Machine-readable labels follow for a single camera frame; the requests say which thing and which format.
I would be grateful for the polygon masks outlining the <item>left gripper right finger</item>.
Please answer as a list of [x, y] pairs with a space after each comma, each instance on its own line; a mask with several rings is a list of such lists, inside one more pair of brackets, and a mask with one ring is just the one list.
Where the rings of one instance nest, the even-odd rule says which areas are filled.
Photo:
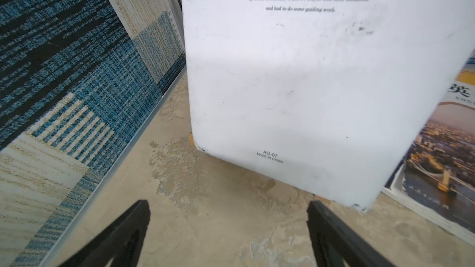
[[392, 267], [361, 236], [354, 232], [321, 201], [310, 202], [308, 229], [319, 267]]

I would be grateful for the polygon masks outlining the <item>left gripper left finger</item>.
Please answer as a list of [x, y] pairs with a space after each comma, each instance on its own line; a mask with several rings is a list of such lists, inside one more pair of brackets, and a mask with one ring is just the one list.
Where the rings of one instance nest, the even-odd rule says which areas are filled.
[[136, 267], [151, 212], [138, 200], [98, 236], [61, 264], [62, 267]]

